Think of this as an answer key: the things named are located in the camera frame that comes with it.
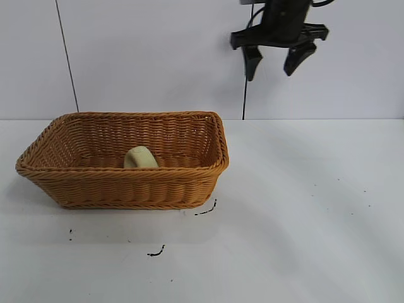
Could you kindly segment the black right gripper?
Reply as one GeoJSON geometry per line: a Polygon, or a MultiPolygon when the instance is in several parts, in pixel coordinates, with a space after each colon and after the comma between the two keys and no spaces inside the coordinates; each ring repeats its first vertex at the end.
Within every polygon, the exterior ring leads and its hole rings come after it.
{"type": "Polygon", "coordinates": [[[287,76],[291,76],[304,60],[315,53],[317,47],[310,41],[324,41],[329,33],[324,24],[306,23],[309,8],[319,8],[329,3],[310,0],[266,1],[261,8],[263,15],[260,24],[232,32],[230,44],[233,49],[242,47],[247,81],[254,79],[263,58],[258,49],[260,45],[289,48],[283,70],[287,76]]]}

